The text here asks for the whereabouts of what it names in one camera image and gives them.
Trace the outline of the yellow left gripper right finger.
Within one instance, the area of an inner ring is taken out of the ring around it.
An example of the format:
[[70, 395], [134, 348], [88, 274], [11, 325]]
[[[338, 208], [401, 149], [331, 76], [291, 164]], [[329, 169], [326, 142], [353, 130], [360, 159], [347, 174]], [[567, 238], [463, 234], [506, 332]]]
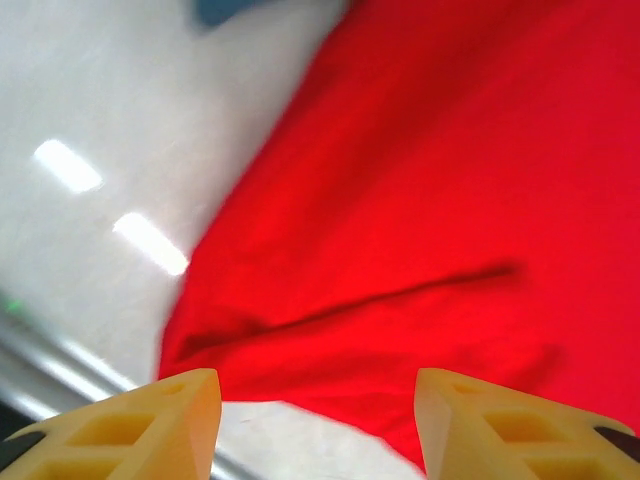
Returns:
[[441, 369], [416, 380], [416, 426], [430, 479], [636, 479], [623, 423]]

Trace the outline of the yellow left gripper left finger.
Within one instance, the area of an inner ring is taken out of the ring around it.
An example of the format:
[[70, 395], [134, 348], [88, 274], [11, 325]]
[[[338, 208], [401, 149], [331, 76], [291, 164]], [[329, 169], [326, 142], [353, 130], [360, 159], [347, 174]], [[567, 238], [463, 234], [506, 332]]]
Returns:
[[219, 379], [196, 369], [29, 425], [1, 442], [4, 479], [207, 479]]

